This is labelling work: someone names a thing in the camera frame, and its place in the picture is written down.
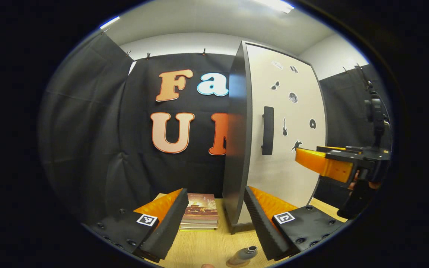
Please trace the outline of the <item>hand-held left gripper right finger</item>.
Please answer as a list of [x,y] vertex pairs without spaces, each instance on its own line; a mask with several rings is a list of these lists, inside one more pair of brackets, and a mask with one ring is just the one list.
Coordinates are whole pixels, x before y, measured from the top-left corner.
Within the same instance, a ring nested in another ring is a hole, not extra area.
[[269,261],[306,251],[344,225],[313,205],[295,207],[248,185],[244,190],[244,203]]

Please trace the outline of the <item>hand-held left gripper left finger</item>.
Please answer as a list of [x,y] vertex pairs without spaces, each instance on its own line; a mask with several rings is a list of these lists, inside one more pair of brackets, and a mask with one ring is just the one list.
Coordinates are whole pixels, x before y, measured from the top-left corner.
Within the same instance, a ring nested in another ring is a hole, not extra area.
[[125,253],[159,263],[173,245],[188,204],[187,189],[180,188],[137,209],[121,208],[85,229]]

